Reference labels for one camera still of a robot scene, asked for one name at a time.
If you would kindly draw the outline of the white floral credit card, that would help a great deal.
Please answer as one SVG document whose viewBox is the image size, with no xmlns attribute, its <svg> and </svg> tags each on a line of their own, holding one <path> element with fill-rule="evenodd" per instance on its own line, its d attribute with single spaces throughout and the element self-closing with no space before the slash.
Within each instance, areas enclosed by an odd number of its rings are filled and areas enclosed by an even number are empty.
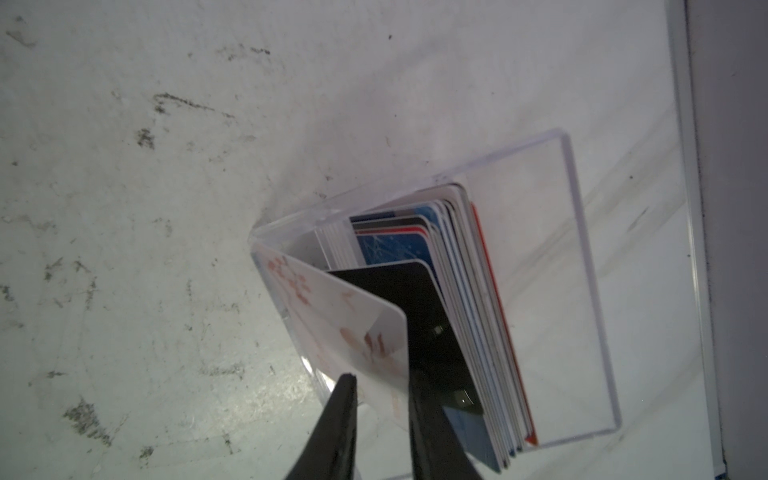
<svg viewBox="0 0 768 480">
<path fill-rule="evenodd" d="M 357 378 L 362 401 L 408 428 L 408 341 L 395 304 L 264 244 L 252 247 L 264 282 L 287 313 L 305 365 L 334 381 Z"/>
</svg>

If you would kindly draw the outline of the black credit card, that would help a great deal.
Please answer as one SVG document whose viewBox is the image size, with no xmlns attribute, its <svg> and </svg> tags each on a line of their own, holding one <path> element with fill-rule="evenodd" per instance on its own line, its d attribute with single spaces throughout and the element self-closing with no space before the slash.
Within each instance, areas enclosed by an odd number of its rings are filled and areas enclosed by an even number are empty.
<svg viewBox="0 0 768 480">
<path fill-rule="evenodd" d="M 403 310 L 409 365 L 426 376 L 443 406 L 484 414 L 432 270 L 425 262 L 400 261 L 332 274 Z"/>
</svg>

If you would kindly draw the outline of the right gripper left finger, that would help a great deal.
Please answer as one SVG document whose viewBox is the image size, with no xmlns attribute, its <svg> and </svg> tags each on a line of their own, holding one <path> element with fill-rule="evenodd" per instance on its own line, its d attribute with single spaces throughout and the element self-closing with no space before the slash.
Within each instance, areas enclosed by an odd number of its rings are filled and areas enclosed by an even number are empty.
<svg viewBox="0 0 768 480">
<path fill-rule="evenodd" d="M 357 379 L 342 374 L 286 479 L 354 478 L 357 407 Z"/>
</svg>

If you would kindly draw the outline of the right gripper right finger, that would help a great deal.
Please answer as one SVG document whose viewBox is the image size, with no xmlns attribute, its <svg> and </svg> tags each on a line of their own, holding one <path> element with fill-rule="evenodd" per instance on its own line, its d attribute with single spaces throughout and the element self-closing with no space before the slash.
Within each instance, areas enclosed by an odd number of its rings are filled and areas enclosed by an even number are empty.
<svg viewBox="0 0 768 480">
<path fill-rule="evenodd" d="M 408 401 L 413 478 L 481 479 L 421 371 L 410 371 Z"/>
</svg>

